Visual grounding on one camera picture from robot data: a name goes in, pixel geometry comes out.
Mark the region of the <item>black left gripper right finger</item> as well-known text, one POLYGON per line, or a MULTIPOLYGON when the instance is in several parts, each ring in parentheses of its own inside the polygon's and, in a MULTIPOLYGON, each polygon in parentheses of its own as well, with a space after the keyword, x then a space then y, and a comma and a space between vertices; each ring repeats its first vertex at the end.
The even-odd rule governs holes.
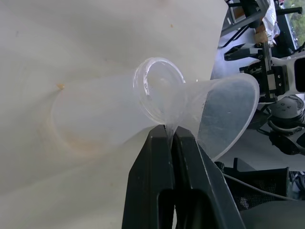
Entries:
POLYGON ((246 229, 221 170, 189 130, 176 129, 171 153, 175 229, 246 229))

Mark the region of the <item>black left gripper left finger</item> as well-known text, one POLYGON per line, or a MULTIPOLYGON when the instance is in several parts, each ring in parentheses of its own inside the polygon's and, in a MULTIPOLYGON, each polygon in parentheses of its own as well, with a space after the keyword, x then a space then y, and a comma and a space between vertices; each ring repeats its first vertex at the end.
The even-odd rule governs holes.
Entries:
POLYGON ((128 175, 122 229, 172 229, 174 171, 163 125, 153 128, 128 175))

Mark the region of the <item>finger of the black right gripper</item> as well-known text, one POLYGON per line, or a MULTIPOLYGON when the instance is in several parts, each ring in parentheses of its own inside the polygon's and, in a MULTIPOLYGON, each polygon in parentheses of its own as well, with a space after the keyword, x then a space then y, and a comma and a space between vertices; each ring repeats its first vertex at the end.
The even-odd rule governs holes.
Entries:
POLYGON ((225 61, 236 61, 244 58, 259 59, 262 54, 262 47, 257 44, 239 44, 232 47, 224 54, 225 61))

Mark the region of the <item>translucent plastic funnel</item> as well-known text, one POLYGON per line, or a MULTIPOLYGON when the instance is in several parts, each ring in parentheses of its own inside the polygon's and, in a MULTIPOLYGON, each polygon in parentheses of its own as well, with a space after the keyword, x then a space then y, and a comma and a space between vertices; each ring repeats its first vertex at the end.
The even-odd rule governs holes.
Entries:
POLYGON ((256 111, 259 84, 251 75, 185 83, 171 91, 165 110, 170 139, 178 127, 189 130, 213 160, 241 137, 256 111))

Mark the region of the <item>black mesh basket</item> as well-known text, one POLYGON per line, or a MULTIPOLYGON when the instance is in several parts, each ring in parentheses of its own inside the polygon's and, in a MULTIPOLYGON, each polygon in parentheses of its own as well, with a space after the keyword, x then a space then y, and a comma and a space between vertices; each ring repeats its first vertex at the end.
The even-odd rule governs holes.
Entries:
POLYGON ((239 211, 280 200, 270 193, 288 196, 289 168, 256 170, 239 158, 234 158, 233 167, 219 161, 215 164, 225 175, 239 180, 225 178, 239 211))

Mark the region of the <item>dark rounded seat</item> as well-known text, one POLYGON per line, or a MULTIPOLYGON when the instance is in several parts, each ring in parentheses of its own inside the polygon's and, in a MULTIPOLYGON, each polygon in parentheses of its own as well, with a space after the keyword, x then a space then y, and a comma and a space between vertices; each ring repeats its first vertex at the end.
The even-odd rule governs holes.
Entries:
POLYGON ((240 212, 246 229, 305 229, 305 201, 271 201, 240 212))

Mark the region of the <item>clear plastic cup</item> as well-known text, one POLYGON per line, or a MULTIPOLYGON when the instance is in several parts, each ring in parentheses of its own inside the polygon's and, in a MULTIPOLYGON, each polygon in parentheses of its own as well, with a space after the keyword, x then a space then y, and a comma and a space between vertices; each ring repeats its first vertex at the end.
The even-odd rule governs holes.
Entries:
POLYGON ((184 82, 181 71, 159 57, 125 74, 73 82, 52 106, 55 135, 74 153, 103 153, 165 124, 171 96, 184 82))

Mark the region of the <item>black metal frame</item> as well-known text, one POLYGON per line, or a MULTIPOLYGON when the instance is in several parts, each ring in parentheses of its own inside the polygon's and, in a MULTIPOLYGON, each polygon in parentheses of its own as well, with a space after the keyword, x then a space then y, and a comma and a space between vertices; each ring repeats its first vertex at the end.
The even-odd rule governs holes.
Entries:
MULTIPOLYGON (((221 36, 225 36, 233 31, 236 33, 219 49, 225 48, 232 41, 237 40, 247 29, 256 29, 258 26, 263 24, 262 19, 266 14, 269 4, 266 0, 224 0, 228 8, 238 8, 243 10, 244 18, 238 22, 232 22, 226 28, 222 29, 221 36)), ((275 3, 280 4, 280 0, 274 0, 275 3)), ((282 16, 292 13, 302 13, 301 7, 282 9, 281 7, 276 7, 276 16, 282 16)))

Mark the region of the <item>dark screen with black frame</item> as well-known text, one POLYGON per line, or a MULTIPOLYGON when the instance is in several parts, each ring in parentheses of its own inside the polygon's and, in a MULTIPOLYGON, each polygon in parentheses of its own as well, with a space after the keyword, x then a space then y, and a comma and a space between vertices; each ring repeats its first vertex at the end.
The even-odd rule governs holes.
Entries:
POLYGON ((302 13, 288 14, 288 23, 292 32, 293 41, 296 48, 299 48, 305 42, 305 0, 285 0, 284 8, 301 7, 302 13))

